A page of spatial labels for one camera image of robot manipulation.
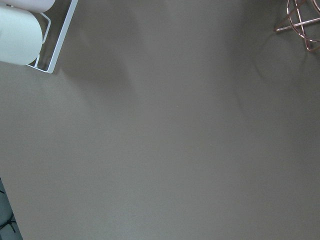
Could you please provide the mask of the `pink cup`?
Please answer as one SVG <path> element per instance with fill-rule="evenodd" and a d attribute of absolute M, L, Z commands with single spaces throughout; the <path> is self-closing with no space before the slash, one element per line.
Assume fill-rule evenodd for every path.
<path fill-rule="evenodd" d="M 1 0 L 1 2 L 30 12 L 43 13 L 54 5 L 55 0 Z"/>

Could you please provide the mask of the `white cup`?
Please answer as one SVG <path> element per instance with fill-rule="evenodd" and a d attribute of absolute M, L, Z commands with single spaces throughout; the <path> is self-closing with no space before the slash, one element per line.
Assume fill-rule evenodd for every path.
<path fill-rule="evenodd" d="M 0 7 L 0 60 L 28 65 L 39 55 L 43 44 L 41 26 L 29 11 Z"/>

